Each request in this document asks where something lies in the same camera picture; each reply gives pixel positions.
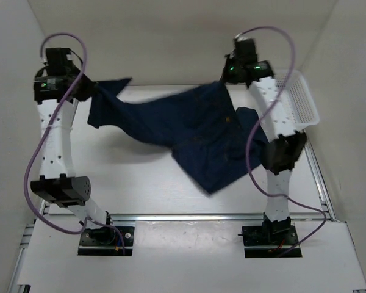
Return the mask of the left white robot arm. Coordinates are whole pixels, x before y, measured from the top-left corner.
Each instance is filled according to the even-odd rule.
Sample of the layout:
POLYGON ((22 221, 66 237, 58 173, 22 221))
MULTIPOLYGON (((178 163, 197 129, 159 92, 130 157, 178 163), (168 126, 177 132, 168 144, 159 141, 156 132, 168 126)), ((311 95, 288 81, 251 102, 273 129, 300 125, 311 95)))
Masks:
POLYGON ((102 244, 113 242, 110 217, 91 198, 91 183, 77 176, 71 154, 71 130, 79 102, 94 94, 96 83, 72 61, 69 48, 48 48, 44 66, 34 77, 34 100, 40 116, 42 145, 39 178, 31 191, 49 204, 71 211, 102 244))

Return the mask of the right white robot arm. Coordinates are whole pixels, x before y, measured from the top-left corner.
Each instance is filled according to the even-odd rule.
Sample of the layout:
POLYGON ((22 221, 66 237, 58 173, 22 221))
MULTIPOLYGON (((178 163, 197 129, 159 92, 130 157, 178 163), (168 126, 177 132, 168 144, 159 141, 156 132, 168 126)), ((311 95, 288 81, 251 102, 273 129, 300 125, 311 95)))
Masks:
POLYGON ((226 55, 221 80, 245 84, 256 102, 260 127, 268 140, 259 155, 267 173, 267 205, 261 233, 265 242, 275 244, 284 240, 291 228, 289 182, 307 137, 289 120, 280 102, 281 89, 276 85, 273 69, 268 61, 258 59, 252 38, 234 38, 234 50, 226 55))

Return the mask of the dark blue denim trousers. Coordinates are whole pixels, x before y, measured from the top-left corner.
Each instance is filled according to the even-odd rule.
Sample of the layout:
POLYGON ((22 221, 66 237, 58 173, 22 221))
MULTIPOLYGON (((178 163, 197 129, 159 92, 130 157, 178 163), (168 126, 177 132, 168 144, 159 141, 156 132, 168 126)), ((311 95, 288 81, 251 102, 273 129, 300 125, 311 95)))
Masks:
POLYGON ((142 143, 169 148, 181 169, 208 194, 227 187, 261 165, 268 140, 258 129, 246 149, 259 117, 254 109, 234 108, 222 82, 212 82, 162 98, 129 103, 118 95, 125 78, 98 83, 91 99, 88 124, 98 129, 117 126, 142 143))

